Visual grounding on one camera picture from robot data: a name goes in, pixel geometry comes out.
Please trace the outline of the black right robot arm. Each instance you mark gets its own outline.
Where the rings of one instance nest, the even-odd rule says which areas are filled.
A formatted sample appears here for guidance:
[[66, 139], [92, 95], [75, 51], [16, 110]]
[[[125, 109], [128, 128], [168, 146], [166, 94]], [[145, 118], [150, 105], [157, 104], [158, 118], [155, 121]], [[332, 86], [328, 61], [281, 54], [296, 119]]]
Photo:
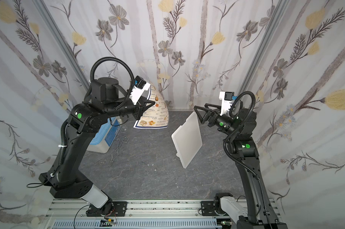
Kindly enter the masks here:
[[203, 216], [212, 212], [216, 216], [229, 216], [238, 229], [286, 229], [269, 200], [263, 182], [259, 152], [252, 138], [256, 127], [256, 97], [250, 91], [235, 96], [225, 92], [222, 105], [194, 106], [201, 124], [226, 135], [223, 139], [225, 154], [234, 161], [244, 188], [247, 208], [244, 209], [230, 193], [217, 193], [212, 205], [201, 203]]

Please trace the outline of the dim sum laminated menu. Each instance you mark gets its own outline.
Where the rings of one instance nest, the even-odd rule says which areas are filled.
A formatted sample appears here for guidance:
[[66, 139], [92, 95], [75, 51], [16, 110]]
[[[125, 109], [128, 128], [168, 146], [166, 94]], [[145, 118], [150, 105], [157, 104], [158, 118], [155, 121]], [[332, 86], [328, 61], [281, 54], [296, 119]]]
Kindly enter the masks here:
[[167, 104], [160, 92], [151, 84], [148, 100], [154, 101], [155, 105], [143, 113], [140, 120], [134, 123], [136, 129], [162, 129], [167, 128], [169, 123], [169, 111]]

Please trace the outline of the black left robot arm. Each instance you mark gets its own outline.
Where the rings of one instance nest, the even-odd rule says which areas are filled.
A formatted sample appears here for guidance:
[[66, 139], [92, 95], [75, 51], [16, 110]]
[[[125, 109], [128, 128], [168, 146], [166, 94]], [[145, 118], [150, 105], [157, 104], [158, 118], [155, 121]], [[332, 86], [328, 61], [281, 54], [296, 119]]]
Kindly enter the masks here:
[[[95, 78], [96, 69], [106, 61], [116, 62], [126, 69], [130, 77], [128, 90], [114, 78]], [[140, 120], [144, 112], [154, 106], [154, 101], [143, 96], [149, 89], [150, 84], [134, 76], [124, 61], [116, 57], [96, 61], [83, 102], [73, 107], [60, 128], [61, 144], [55, 162], [48, 172], [40, 174], [39, 183], [27, 184], [27, 188], [49, 186], [54, 198], [83, 199], [88, 202], [88, 217], [108, 217], [115, 213], [112, 199], [80, 172], [79, 166], [102, 125], [117, 116], [132, 115]]]

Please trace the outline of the white acrylic menu rack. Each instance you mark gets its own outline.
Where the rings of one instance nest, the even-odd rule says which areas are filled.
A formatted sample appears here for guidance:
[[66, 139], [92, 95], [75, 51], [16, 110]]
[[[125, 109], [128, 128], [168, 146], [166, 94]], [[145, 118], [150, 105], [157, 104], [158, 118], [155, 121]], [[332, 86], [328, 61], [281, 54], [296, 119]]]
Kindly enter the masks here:
[[192, 112], [171, 137], [177, 151], [176, 156], [180, 159], [182, 167], [186, 169], [203, 146], [196, 112]]

